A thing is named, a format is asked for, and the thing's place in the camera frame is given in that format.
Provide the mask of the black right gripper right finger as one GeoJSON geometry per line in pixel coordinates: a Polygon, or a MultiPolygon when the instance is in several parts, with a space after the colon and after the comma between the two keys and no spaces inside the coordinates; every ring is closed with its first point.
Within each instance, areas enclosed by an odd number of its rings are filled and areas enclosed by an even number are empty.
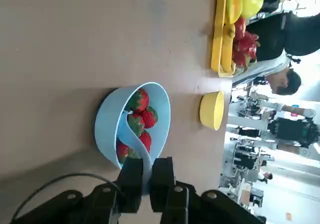
{"type": "Polygon", "coordinates": [[[193,185],[177,181],[171,157],[157,158],[149,181],[151,208],[161,224],[262,224],[216,189],[197,194],[193,185]]]}

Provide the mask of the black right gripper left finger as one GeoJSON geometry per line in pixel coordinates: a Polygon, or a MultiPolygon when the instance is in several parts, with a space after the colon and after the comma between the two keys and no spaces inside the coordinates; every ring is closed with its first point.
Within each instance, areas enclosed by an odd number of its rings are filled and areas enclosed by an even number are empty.
{"type": "Polygon", "coordinates": [[[13,224],[117,224],[123,213],[136,213],[143,194],[143,161],[127,158],[115,181],[87,173],[57,177],[34,191],[23,201],[11,219],[13,224]],[[19,215],[23,207],[51,184],[68,177],[92,177],[103,181],[87,196],[70,189],[19,215]]]}

